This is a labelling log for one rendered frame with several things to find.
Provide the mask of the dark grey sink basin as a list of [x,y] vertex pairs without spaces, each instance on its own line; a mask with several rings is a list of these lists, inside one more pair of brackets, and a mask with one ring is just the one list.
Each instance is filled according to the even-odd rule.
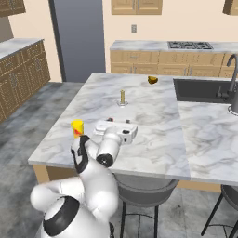
[[231,104],[232,99],[224,101],[216,96],[218,91],[226,93],[230,85],[230,81],[174,79],[177,101]]

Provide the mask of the dark wooden wall cupboard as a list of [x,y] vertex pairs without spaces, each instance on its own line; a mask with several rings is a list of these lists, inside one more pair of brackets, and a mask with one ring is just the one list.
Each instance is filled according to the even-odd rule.
[[0,18],[25,12],[23,0],[0,0]]

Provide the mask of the grey bar stool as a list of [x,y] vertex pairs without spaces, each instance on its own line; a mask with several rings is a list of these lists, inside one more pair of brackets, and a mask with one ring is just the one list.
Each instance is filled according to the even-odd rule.
[[236,211],[238,211],[238,186],[231,186],[231,185],[220,185],[221,194],[201,232],[201,235],[204,235],[208,227],[221,227],[224,231],[226,238],[234,238],[235,233],[238,232],[238,220],[236,221],[235,225],[231,227],[230,235],[227,235],[226,229],[229,228],[229,225],[224,224],[211,224],[211,220],[214,217],[215,213],[218,210],[218,207],[222,201],[225,199],[231,207],[233,207]]
[[154,220],[153,238],[157,238],[159,205],[168,200],[179,180],[119,174],[114,176],[118,184],[119,197],[123,202],[120,238],[124,238],[127,205],[154,208],[154,217],[152,218]]

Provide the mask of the dark grey tap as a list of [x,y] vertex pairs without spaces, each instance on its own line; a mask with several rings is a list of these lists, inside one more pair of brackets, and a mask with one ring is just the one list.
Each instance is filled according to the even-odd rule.
[[235,60],[235,67],[234,67],[229,90],[226,93],[221,93],[220,91],[218,91],[216,96],[218,98],[223,99],[224,101],[232,99],[231,106],[228,108],[228,110],[231,114],[238,116],[238,87],[235,87],[236,76],[238,74],[238,56],[236,54],[232,54],[229,57],[229,60],[227,62],[228,67],[231,66],[232,60]]

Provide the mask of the black gas hob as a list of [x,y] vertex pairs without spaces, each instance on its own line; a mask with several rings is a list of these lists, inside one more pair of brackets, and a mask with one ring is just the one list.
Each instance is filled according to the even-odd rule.
[[208,42],[168,41],[167,44],[171,49],[211,50],[213,48]]

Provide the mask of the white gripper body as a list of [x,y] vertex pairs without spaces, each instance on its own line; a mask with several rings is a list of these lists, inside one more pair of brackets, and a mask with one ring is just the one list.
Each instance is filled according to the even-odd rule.
[[135,137],[138,132],[138,127],[133,124],[99,120],[95,124],[94,133],[103,135],[108,128],[115,128],[119,135],[131,134],[133,137]]

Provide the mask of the light wooden base cupboards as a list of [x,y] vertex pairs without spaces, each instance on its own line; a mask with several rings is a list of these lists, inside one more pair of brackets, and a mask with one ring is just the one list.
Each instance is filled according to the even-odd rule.
[[111,51],[112,73],[161,74],[230,78],[235,60],[231,53],[186,51]]

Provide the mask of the dark wooden base cupboards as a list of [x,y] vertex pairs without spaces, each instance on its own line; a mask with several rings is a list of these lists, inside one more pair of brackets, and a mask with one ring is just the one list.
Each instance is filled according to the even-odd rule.
[[0,43],[0,123],[49,80],[43,39]]

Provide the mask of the grey fridge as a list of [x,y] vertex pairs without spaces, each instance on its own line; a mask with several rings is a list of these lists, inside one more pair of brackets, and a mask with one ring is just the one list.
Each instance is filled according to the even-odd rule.
[[102,0],[48,0],[63,82],[105,73]]

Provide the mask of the light wooden wall cupboard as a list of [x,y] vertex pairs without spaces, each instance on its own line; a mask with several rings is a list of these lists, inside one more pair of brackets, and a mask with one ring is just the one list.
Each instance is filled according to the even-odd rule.
[[113,15],[161,15],[163,0],[112,0]]
[[238,16],[238,0],[225,0],[223,13]]

